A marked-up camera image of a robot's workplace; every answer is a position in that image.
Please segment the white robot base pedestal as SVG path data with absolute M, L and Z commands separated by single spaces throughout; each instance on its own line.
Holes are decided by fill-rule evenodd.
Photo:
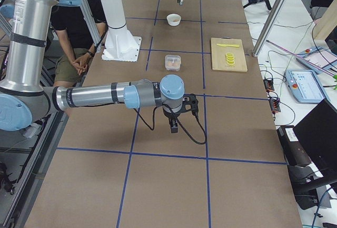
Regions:
M 136 62 L 142 38 L 128 30 L 122 0 L 101 0 L 107 22 L 107 36 L 102 59 Z

